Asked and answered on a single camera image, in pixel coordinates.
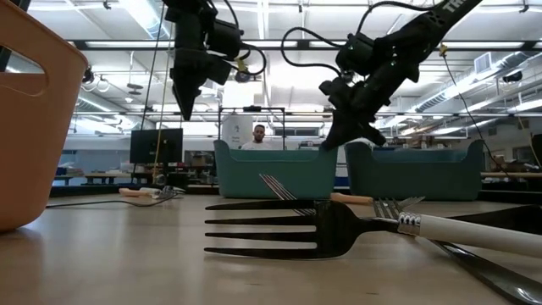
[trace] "computer monitor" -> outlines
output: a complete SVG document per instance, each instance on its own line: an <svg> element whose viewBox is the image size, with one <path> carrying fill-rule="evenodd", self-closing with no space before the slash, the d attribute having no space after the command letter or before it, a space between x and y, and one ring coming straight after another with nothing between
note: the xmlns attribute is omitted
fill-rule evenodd
<svg viewBox="0 0 542 305"><path fill-rule="evenodd" d="M158 130L134 130L130 140L130 163L153 164L158 145ZM160 134L158 163L183 162L183 130L165 129Z"/></svg>

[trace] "orange basket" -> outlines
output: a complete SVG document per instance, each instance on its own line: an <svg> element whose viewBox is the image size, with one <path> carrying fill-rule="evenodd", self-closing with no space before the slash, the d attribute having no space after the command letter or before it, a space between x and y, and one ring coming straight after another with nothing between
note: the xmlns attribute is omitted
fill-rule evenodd
<svg viewBox="0 0 542 305"><path fill-rule="evenodd" d="M43 74L0 73L0 231L41 215L69 128L85 56L9 0L0 0L0 46Z"/></svg>

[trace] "man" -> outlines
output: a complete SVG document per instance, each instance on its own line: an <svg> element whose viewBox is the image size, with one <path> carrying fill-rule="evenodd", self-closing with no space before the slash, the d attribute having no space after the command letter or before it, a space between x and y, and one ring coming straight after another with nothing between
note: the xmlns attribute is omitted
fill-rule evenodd
<svg viewBox="0 0 542 305"><path fill-rule="evenodd" d="M265 127L263 125L256 125L252 135L254 136L254 140L245 143L241 149L271 150L271 146L263 142L263 138L265 137Z"/></svg>

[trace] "fork handle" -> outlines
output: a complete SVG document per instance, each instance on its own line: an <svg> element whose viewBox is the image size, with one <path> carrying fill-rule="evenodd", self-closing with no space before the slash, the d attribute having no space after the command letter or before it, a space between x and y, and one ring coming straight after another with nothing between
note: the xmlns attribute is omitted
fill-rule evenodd
<svg viewBox="0 0 542 305"><path fill-rule="evenodd" d="M400 213L400 233L542 258L542 236L441 217Z"/></svg>
<svg viewBox="0 0 542 305"><path fill-rule="evenodd" d="M350 195L345 195L341 193L331 193L331 195L329 196L329 199L337 201L337 202L350 203L350 204L362 204L362 205L373 204L373 199L371 197L350 196Z"/></svg>

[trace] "teal bin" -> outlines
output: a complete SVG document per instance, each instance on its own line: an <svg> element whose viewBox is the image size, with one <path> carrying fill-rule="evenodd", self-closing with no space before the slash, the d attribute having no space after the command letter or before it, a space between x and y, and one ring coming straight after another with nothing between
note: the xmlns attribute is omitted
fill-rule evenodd
<svg viewBox="0 0 542 305"><path fill-rule="evenodd" d="M345 146L352 195L426 200L474 200L482 187L483 142L468 150L373 151L362 142Z"/></svg>
<svg viewBox="0 0 542 305"><path fill-rule="evenodd" d="M227 198L277 198L260 174L272 175L300 199L329 198L333 192L337 149L236 150L217 140L214 156L220 195Z"/></svg>

